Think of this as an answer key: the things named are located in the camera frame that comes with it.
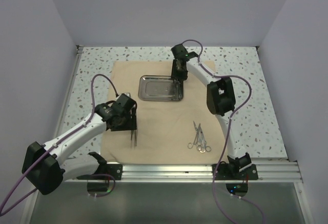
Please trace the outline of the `beige cloth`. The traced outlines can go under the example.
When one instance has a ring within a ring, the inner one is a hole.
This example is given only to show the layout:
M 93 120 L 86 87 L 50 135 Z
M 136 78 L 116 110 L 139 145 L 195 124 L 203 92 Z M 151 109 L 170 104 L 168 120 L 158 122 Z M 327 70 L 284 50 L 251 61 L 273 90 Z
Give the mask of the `beige cloth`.
M 100 153 L 107 161 L 121 164 L 200 165 L 216 163 L 225 138 L 217 118 L 206 104 L 207 90 L 192 73 L 183 83 L 181 101 L 143 101 L 138 97 L 143 75 L 170 75 L 171 62 L 115 62 L 111 80 L 119 93 L 128 92 L 137 102 L 137 147 L 130 148 L 130 131 L 107 131 L 102 135 Z M 211 152 L 189 149 L 201 125 Z

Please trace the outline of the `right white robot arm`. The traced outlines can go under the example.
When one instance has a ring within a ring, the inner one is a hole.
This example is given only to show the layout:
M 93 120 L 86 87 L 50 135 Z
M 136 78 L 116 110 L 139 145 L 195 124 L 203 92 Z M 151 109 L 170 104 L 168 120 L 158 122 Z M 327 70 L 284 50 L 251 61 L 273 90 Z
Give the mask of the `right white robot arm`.
M 188 52 L 183 44 L 171 48 L 173 64 L 171 77 L 183 82 L 192 73 L 207 89 L 206 104 L 211 114 L 215 115 L 224 133 L 225 143 L 223 151 L 227 151 L 227 163 L 219 162 L 217 172 L 226 171 L 234 179 L 242 178 L 247 168 L 252 165 L 249 153 L 245 147 L 234 138 L 231 131 L 233 116 L 240 108 L 236 108 L 236 97 L 232 78 L 238 78 L 246 83 L 249 95 L 242 103 L 245 105 L 252 94 L 250 83 L 237 75 L 218 76 L 200 61 L 200 53 Z

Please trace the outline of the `steel surgical scissors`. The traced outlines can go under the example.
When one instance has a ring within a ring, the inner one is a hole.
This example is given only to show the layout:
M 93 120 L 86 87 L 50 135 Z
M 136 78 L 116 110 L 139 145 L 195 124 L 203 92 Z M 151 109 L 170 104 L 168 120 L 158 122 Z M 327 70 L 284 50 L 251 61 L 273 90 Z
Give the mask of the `steel surgical scissors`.
M 193 145 L 196 147 L 196 149 L 200 153 L 204 153 L 206 151 L 206 149 L 205 149 L 205 145 L 203 143 L 203 140 L 201 138 L 200 125 L 197 126 L 195 122 L 193 122 L 193 125 L 194 125 L 195 131 L 196 131 L 196 135 L 195 135 Z

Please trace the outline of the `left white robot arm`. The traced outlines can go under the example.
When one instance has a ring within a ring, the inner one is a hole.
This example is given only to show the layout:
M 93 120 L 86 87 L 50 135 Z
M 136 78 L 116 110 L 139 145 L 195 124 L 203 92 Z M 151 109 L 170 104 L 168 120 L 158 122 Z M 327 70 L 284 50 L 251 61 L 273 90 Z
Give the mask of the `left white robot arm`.
M 22 173 L 39 190 L 48 195 L 68 179 L 85 177 L 114 181 L 107 161 L 97 152 L 71 159 L 86 142 L 106 131 L 137 129 L 137 102 L 128 93 L 97 105 L 93 113 L 61 136 L 44 144 L 33 142 L 26 150 Z

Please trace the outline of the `steel scalpel handle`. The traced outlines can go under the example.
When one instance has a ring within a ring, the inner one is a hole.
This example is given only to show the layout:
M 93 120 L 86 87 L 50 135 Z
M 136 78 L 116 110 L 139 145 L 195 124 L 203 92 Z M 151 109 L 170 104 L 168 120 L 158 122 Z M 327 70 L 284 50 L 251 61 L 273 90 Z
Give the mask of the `steel scalpel handle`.
M 180 100 L 180 81 L 175 80 L 175 99 Z

